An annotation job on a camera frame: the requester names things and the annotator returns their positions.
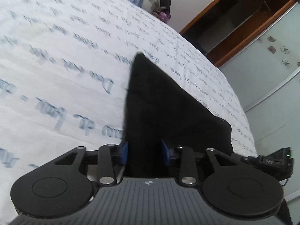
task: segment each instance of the purple fabric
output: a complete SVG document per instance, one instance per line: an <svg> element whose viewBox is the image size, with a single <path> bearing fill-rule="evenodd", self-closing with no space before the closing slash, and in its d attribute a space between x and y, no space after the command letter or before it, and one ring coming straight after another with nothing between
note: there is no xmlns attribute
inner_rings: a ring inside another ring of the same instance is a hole
<svg viewBox="0 0 300 225"><path fill-rule="evenodd" d="M164 12L158 12L158 15L159 15L159 19L164 22L164 23L168 23L168 21L170 20L171 18L171 15L170 14L167 14L167 13L164 13Z"/></svg>

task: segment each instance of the logo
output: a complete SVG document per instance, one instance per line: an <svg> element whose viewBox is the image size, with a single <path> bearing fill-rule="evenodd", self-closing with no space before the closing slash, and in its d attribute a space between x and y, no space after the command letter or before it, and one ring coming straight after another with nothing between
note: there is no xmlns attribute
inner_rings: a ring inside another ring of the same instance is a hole
<svg viewBox="0 0 300 225"><path fill-rule="evenodd" d="M151 184L153 184L153 182L152 182L151 180L147 180L147 181L145 182L145 184L148 185L148 186L150 186Z"/></svg>

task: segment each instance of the bed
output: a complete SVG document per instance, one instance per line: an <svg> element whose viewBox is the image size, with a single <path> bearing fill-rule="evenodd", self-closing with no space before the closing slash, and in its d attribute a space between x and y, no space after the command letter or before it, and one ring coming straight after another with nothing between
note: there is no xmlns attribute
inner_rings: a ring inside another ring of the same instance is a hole
<svg viewBox="0 0 300 225"><path fill-rule="evenodd" d="M232 126L236 153L255 156L225 76L176 31L127 0L1 0L0 224L17 213L17 178L76 146L122 138L137 52Z"/></svg>

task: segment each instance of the black cloth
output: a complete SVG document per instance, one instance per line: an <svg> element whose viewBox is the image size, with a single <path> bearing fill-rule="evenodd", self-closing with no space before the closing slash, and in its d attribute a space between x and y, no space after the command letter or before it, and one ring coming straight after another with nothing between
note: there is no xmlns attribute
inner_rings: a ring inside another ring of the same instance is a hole
<svg viewBox="0 0 300 225"><path fill-rule="evenodd" d="M166 7L166 9L162 10L162 12L170 14L170 5L171 0L160 0L160 7Z"/></svg>
<svg viewBox="0 0 300 225"><path fill-rule="evenodd" d="M287 202L284 199L283 202L281 203L279 212L277 213L277 216L284 221L287 225L293 225L292 219L290 216L290 211L289 208L287 207Z"/></svg>
<svg viewBox="0 0 300 225"><path fill-rule="evenodd" d="M169 148L182 145L195 152L215 148L233 153L230 124L215 117L143 54L135 57L131 68L125 135L127 170L136 177L164 175L161 139Z"/></svg>

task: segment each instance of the ribbed gray surface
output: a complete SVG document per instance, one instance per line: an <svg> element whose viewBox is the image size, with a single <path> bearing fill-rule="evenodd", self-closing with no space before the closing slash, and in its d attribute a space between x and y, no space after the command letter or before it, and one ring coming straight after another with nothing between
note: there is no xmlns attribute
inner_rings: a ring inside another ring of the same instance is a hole
<svg viewBox="0 0 300 225"><path fill-rule="evenodd" d="M183 188L174 179L124 178L101 188L94 200L77 213L58 219L18 216L11 225L283 225L276 217L240 221L210 208L199 192Z"/></svg>

